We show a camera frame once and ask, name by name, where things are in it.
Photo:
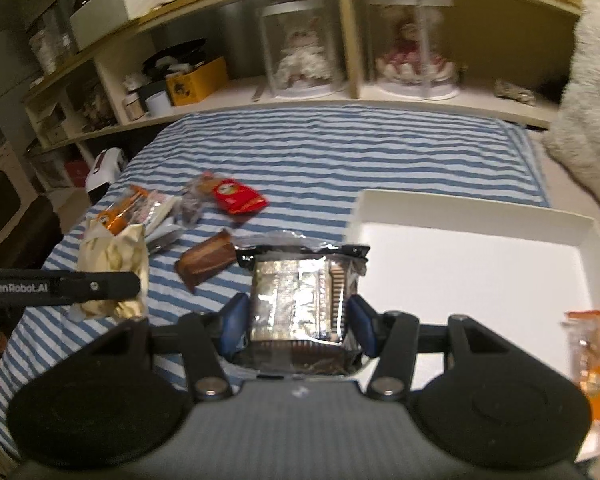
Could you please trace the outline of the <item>white red appliance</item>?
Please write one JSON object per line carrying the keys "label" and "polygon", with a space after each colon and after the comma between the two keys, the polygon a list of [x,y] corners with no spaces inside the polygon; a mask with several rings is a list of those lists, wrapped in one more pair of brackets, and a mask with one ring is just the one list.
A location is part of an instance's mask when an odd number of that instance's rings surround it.
{"label": "white red appliance", "polygon": [[108,148],[98,154],[85,180],[85,191],[92,205],[105,196],[125,167],[126,158],[121,148]]}

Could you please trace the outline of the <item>clear cookie packet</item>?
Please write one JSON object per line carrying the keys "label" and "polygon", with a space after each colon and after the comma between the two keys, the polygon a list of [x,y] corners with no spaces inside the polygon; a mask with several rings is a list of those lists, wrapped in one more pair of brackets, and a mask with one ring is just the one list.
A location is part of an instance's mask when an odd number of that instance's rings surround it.
{"label": "clear cookie packet", "polygon": [[213,189],[219,182],[216,174],[205,171],[184,186],[180,203],[180,215],[184,226],[190,228],[199,221],[204,205],[212,199]]}

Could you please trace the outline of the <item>yellow cardboard box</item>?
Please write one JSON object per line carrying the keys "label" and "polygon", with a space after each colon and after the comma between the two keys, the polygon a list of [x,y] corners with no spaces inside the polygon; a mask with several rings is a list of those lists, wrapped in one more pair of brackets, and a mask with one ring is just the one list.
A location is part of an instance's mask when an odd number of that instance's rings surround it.
{"label": "yellow cardboard box", "polygon": [[197,104],[212,93],[225,87],[228,78],[226,62],[222,56],[201,65],[187,74],[166,77],[166,86],[174,106]]}

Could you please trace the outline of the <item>red doll display case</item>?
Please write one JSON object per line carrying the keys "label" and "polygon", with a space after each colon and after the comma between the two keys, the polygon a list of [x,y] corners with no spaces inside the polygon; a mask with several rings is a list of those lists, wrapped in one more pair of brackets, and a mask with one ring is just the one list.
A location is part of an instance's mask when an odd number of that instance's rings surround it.
{"label": "red doll display case", "polygon": [[454,0],[365,4],[368,68],[380,90],[415,101],[442,101],[460,93],[445,27]]}

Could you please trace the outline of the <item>fluffy white pillow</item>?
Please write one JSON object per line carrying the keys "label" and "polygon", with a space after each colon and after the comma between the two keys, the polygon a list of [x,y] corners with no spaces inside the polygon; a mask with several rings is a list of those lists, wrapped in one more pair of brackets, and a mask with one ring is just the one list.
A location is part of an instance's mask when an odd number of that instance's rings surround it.
{"label": "fluffy white pillow", "polygon": [[600,0],[582,0],[569,81],[543,144],[600,202]]}

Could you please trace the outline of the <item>blue white striped blanket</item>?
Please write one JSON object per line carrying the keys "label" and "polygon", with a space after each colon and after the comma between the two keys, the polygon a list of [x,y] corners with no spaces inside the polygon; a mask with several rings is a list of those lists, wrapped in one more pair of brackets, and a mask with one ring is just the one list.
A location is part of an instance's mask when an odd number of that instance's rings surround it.
{"label": "blue white striped blanket", "polygon": [[[149,257],[148,320],[170,325],[190,311],[220,310],[248,292],[238,266],[193,294],[175,272],[189,247],[222,229],[238,236],[294,231],[340,242],[358,193],[366,188],[439,193],[550,206],[523,128],[491,118],[361,105],[272,107],[196,113],[164,128],[131,158],[87,218],[131,184],[181,194],[205,171],[254,188],[268,206],[241,226],[218,208],[168,250]],[[0,365],[0,471],[20,462],[6,424],[12,396],[29,380],[116,326],[111,318],[74,322],[69,308],[27,308]]]}

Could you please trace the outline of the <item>white shallow cardboard box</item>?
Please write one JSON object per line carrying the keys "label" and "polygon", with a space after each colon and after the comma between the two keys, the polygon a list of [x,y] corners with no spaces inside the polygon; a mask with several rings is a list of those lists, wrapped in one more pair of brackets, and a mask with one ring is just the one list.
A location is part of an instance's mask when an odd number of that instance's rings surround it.
{"label": "white shallow cardboard box", "polygon": [[600,228],[541,207],[366,190],[347,229],[370,248],[358,295],[399,311],[358,373],[377,396],[403,382],[416,430],[483,469],[600,456],[600,424],[571,377],[568,311],[600,310]]}

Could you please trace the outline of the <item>white doll display case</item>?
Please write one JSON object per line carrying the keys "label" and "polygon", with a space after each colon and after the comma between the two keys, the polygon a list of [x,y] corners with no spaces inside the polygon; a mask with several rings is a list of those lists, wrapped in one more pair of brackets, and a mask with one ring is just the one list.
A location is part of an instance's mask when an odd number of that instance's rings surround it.
{"label": "white doll display case", "polygon": [[330,0],[271,3],[258,10],[265,73],[274,96],[329,96],[343,84]]}

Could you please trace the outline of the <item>brown chocolate bar wrapper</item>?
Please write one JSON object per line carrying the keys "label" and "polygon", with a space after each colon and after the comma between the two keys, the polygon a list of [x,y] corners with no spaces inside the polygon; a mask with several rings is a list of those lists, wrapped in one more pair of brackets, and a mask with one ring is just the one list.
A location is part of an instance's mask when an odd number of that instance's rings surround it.
{"label": "brown chocolate bar wrapper", "polygon": [[183,252],[174,270],[190,292],[237,261],[233,237],[227,230]]}

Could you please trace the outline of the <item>dark silver foil snack pack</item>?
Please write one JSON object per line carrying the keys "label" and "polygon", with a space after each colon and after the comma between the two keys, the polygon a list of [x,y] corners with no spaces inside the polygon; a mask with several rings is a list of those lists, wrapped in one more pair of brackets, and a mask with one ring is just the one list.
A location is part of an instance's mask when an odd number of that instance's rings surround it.
{"label": "dark silver foil snack pack", "polygon": [[370,248],[292,231],[234,239],[251,275],[246,327],[225,359],[262,375],[347,376],[366,359],[349,328],[347,301]]}

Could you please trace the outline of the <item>wooden headboard shelf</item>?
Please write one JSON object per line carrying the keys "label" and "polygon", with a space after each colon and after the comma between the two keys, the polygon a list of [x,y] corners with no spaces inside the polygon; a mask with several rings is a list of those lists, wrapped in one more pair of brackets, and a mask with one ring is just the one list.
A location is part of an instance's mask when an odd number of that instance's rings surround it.
{"label": "wooden headboard shelf", "polygon": [[[155,51],[155,34],[189,18],[219,21],[235,11],[255,20],[262,6],[270,1],[175,0],[159,6],[70,58],[26,94],[24,107],[28,114],[34,114],[53,102],[88,64],[96,70],[116,118],[108,132],[150,127],[154,124],[151,117],[133,120],[125,113],[122,79]],[[381,91],[370,81],[365,0],[325,1],[327,21],[335,29],[342,54],[343,84],[332,99],[404,105],[402,96]],[[460,93],[446,100],[422,101],[422,108],[495,117],[534,128],[549,127],[558,112],[553,101],[542,97],[534,105],[524,105],[499,98],[493,85],[497,79],[504,79],[534,90],[544,81],[567,73],[573,27],[581,6],[582,0],[454,0],[452,51],[464,74]]]}

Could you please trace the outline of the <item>cream yellow snack packet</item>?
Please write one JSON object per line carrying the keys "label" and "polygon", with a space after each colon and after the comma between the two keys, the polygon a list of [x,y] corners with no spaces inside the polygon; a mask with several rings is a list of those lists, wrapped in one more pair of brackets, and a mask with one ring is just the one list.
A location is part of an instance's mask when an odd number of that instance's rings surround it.
{"label": "cream yellow snack packet", "polygon": [[95,300],[74,304],[70,318],[81,322],[89,318],[146,318],[149,285],[148,249],[145,227],[131,224],[119,234],[109,232],[102,222],[88,219],[79,249],[77,271],[133,272],[140,279],[140,292],[133,299]]}

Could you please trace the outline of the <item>orange snack packet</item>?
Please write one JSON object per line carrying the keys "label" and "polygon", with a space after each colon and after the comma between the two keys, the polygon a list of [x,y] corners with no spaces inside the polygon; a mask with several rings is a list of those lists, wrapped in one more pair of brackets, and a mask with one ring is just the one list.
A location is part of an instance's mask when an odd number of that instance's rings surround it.
{"label": "orange snack packet", "polygon": [[600,310],[568,311],[564,327],[570,351],[571,377],[600,424]]}
{"label": "orange snack packet", "polygon": [[131,223],[135,211],[143,206],[148,195],[146,188],[132,184],[114,203],[96,216],[96,221],[111,234],[118,235]]}

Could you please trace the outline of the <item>red snack packet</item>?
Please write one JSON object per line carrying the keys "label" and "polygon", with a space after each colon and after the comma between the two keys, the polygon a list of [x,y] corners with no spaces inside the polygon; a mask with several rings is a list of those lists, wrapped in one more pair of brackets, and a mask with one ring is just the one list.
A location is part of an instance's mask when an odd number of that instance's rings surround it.
{"label": "red snack packet", "polygon": [[212,188],[215,203],[232,216],[256,214],[268,206],[268,200],[248,185],[234,179],[220,179]]}

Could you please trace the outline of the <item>white paper roll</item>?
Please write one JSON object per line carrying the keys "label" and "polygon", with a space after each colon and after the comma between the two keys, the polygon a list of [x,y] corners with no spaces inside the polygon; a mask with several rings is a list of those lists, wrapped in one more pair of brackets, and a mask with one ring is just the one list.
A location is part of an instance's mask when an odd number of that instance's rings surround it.
{"label": "white paper roll", "polygon": [[172,114],[169,93],[164,90],[148,96],[145,103],[151,117],[166,117]]}

